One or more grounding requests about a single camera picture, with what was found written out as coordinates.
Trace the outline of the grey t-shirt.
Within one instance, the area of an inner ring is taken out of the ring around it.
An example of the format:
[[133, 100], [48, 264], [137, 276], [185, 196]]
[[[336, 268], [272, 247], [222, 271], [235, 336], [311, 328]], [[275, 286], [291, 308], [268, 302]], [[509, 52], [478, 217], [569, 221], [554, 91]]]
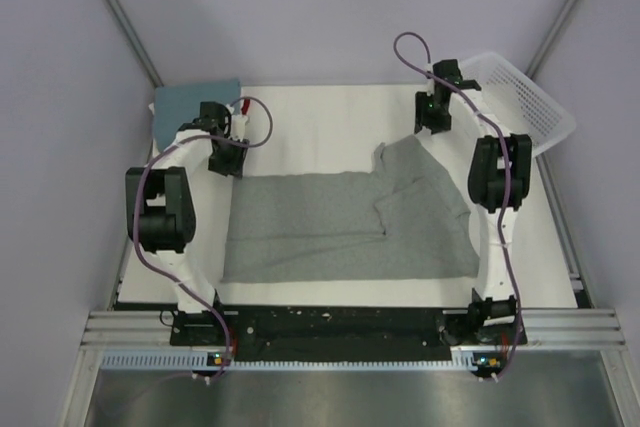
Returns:
[[413, 136], [372, 160], [370, 172], [235, 182], [224, 281], [476, 276], [470, 210], [445, 167]]

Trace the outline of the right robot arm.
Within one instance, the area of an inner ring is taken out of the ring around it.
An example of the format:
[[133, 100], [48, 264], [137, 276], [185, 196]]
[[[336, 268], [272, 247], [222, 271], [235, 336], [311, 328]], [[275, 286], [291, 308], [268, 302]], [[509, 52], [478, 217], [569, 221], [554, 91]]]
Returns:
[[454, 131], [471, 141], [466, 185], [479, 219], [480, 264], [472, 300], [464, 314], [446, 318], [441, 333], [452, 345], [511, 343], [522, 331], [512, 244], [530, 190], [532, 140], [499, 119], [477, 80], [463, 77], [457, 60], [428, 64], [421, 72], [427, 86], [415, 95], [415, 130]]

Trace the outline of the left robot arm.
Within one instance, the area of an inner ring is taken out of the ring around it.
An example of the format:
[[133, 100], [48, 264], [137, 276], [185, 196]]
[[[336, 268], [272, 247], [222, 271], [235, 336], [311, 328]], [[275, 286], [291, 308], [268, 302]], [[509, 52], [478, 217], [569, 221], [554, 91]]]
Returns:
[[179, 313], [196, 316], [205, 343], [226, 334], [225, 317], [209, 309], [224, 273], [233, 183], [247, 155], [243, 108], [203, 102], [152, 168], [125, 174], [127, 230], [143, 264], [167, 280]]

